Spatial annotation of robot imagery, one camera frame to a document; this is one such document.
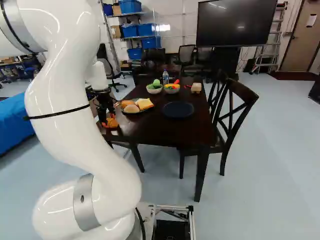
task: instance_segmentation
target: black plate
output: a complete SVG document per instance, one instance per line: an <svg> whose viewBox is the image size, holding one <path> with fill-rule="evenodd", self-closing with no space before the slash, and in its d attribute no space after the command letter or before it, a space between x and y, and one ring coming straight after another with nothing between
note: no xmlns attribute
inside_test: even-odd
<svg viewBox="0 0 320 240"><path fill-rule="evenodd" d="M163 106L162 112L168 118L183 119L194 113L194 106L186 101L171 101Z"/></svg>

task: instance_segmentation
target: television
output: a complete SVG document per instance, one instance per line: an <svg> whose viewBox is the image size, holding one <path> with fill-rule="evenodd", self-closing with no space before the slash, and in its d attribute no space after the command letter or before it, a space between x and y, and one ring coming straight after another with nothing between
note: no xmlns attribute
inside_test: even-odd
<svg viewBox="0 0 320 240"><path fill-rule="evenodd" d="M198 3L198 47L266 44L277 0L211 0Z"/></svg>

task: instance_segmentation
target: bowl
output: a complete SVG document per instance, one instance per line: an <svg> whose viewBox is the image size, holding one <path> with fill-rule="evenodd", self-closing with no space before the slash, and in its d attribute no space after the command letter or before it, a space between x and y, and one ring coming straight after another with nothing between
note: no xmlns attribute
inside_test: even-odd
<svg viewBox="0 0 320 240"><path fill-rule="evenodd" d="M167 87L164 87L164 91L167 93L167 94L176 94L177 92L179 92L180 90L180 87L177 87L175 89L171 89L171 88L167 88Z"/></svg>
<svg viewBox="0 0 320 240"><path fill-rule="evenodd" d="M161 84L161 87L160 87L160 88L157 88L157 89L150 89L150 88L148 88L148 86L146 86L146 90L147 90L148 93L150 93L150 94L159 94L159 93L161 93L162 88L163 88L162 84Z"/></svg>

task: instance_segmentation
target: green vegetable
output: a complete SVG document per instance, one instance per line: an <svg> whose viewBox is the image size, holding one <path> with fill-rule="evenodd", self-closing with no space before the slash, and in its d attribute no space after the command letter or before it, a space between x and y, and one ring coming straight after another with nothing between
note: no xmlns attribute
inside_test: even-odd
<svg viewBox="0 0 320 240"><path fill-rule="evenodd" d="M155 86L153 86L152 84L149 84L148 86L146 86L148 89L156 89Z"/></svg>
<svg viewBox="0 0 320 240"><path fill-rule="evenodd" d="M159 79L155 79L153 81L153 85L160 85L160 80Z"/></svg>

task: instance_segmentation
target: tv stand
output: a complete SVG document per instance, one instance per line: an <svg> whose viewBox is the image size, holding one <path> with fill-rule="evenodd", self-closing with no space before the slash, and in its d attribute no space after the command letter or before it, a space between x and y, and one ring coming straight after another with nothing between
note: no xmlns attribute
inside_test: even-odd
<svg viewBox="0 0 320 240"><path fill-rule="evenodd" d="M222 69L229 78L239 80L237 66L241 47L215 47L213 51L213 75Z"/></svg>

